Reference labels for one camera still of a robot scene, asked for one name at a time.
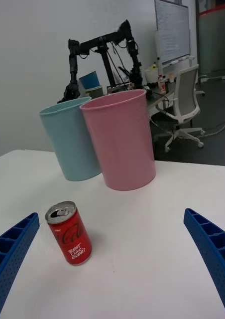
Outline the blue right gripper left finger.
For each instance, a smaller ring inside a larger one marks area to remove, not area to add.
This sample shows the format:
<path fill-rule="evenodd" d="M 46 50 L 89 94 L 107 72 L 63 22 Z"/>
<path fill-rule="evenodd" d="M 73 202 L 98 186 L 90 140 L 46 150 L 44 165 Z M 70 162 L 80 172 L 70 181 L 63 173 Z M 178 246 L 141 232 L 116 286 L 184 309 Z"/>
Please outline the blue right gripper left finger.
<path fill-rule="evenodd" d="M 34 212 L 0 236 L 0 313 L 39 227 Z"/>

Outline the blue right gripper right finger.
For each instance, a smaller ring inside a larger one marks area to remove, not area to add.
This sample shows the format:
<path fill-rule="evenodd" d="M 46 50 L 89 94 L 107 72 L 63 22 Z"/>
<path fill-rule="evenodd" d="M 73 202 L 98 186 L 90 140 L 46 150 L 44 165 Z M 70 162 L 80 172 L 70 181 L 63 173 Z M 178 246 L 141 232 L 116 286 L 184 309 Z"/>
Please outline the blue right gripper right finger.
<path fill-rule="evenodd" d="M 225 308 L 225 232 L 187 208 L 184 225 L 196 244 Z"/>

